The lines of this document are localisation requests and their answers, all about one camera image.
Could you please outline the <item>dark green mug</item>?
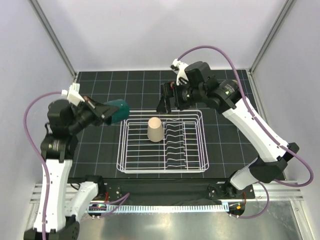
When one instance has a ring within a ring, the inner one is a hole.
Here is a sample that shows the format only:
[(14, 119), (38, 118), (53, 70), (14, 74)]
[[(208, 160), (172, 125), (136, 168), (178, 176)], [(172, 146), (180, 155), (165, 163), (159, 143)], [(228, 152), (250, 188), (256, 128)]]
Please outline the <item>dark green mug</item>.
[(104, 122), (106, 125), (119, 123), (129, 117), (130, 107), (125, 100), (116, 99), (104, 102), (103, 104), (118, 107), (118, 110)]

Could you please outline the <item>beige paper cup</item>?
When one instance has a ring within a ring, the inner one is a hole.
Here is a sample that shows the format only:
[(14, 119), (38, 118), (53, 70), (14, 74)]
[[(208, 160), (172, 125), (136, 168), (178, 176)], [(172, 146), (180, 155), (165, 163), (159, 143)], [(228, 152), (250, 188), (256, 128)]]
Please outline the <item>beige paper cup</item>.
[(157, 143), (164, 138), (162, 121), (158, 117), (151, 117), (147, 124), (147, 137), (151, 142)]

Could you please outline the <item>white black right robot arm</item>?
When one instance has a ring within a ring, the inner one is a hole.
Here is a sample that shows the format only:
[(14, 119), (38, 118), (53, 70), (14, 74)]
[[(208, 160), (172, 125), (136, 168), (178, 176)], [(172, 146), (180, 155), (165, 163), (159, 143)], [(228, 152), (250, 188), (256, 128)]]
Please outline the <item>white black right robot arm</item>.
[(219, 83), (210, 66), (202, 61), (188, 65), (175, 59), (170, 67), (176, 72), (176, 80), (161, 84), (160, 101), (156, 107), (158, 113), (171, 113), (171, 98), (179, 111), (204, 103), (233, 123), (258, 153), (249, 165), (227, 179), (222, 188), (226, 195), (237, 198), (249, 185), (270, 183), (283, 173), (293, 158), (287, 151), (297, 153), (298, 145), (283, 140), (268, 126), (249, 99), (241, 95), (236, 80)]

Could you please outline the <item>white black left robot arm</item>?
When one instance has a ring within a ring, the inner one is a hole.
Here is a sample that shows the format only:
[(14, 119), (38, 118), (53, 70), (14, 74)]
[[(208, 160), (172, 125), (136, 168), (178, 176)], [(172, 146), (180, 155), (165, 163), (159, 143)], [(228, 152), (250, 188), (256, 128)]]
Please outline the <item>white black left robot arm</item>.
[(37, 154), (42, 164), (42, 186), (37, 216), (25, 240), (76, 240), (80, 221), (90, 202), (106, 194), (100, 175), (86, 175), (70, 203), (66, 203), (68, 178), (77, 135), (90, 125), (111, 125), (128, 117), (129, 109), (122, 100), (99, 103), (84, 96), (78, 103), (58, 99), (48, 106), (46, 134)]

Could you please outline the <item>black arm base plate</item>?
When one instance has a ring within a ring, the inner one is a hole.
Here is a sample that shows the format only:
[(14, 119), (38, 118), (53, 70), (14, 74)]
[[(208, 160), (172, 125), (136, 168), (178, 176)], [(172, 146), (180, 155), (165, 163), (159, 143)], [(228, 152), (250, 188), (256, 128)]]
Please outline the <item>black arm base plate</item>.
[(206, 200), (251, 200), (255, 198), (253, 185), (244, 190), (229, 190), (226, 178), (102, 178), (112, 200), (115, 192), (129, 193), (133, 204), (155, 205)]

